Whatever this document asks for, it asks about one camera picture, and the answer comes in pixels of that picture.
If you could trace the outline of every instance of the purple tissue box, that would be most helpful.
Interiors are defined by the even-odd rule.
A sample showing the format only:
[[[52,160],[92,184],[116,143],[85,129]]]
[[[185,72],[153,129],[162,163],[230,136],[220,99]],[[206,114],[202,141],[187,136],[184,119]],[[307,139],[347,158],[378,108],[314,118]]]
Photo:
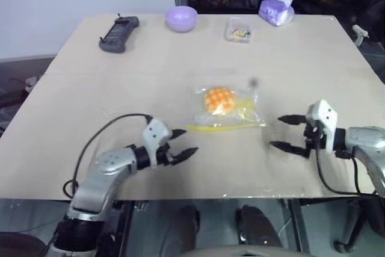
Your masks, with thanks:
[[[289,23],[294,17],[294,9],[279,0],[263,0],[258,15],[274,26]]]

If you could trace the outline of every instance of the purple bowl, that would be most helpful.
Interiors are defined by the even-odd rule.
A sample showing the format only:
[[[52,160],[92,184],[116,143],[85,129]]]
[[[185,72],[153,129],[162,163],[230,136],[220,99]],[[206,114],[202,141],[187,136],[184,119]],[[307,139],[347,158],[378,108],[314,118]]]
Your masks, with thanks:
[[[166,22],[173,31],[185,33],[194,28],[198,12],[189,6],[176,6],[166,12]]]

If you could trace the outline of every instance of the beige tabletop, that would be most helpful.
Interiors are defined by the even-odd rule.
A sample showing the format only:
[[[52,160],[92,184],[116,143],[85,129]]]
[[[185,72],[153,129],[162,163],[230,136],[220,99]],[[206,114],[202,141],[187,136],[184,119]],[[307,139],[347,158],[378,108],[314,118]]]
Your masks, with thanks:
[[[304,114],[325,99],[338,112],[338,127],[385,126],[385,86],[333,16],[295,16],[276,28],[258,16],[250,20],[249,44],[224,39],[229,15],[199,15],[189,33],[174,33],[163,15],[138,15],[140,27],[123,54],[98,48],[116,18],[86,18],[68,39],[0,139],[0,197],[66,199],[61,187],[72,175],[87,140],[113,117],[148,113],[184,128],[193,118],[197,88],[246,88],[258,80],[259,109],[268,124],[222,132],[190,131],[171,141],[173,152],[199,147],[175,167],[147,169],[130,178],[121,199],[226,197],[327,197],[314,156],[269,147],[270,140],[303,146],[303,127],[276,120]],[[108,149],[141,144],[141,119],[108,128],[81,164],[83,180],[91,160]],[[325,178],[339,190],[354,190],[348,160],[321,155]],[[373,186],[359,164],[362,191]]]

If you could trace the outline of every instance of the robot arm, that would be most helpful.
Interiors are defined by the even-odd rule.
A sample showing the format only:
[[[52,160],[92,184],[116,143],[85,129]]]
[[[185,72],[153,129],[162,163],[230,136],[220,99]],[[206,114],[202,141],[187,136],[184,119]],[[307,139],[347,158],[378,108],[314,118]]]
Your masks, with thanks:
[[[271,145],[305,158],[316,147],[325,149],[327,153],[334,151],[338,158],[358,158],[365,165],[377,193],[385,197],[385,129],[337,128],[337,112],[324,100],[311,105],[306,116],[288,115],[279,120],[289,125],[306,124],[306,148],[282,141],[271,141]]]
[[[143,147],[133,145],[99,155],[58,225],[47,256],[95,256],[104,222],[122,183],[138,170],[176,165],[197,151],[190,148],[178,156],[168,152],[167,141],[183,133],[152,119],[143,132]]]

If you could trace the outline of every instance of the remote controller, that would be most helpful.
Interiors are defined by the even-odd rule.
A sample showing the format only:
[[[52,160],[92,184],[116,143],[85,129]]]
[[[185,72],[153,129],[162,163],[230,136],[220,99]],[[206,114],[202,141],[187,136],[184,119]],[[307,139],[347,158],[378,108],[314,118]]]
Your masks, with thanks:
[[[126,49],[125,43],[131,32],[139,26],[139,19],[136,16],[121,17],[120,14],[118,16],[107,35],[100,38],[99,47],[107,52],[121,54]]]

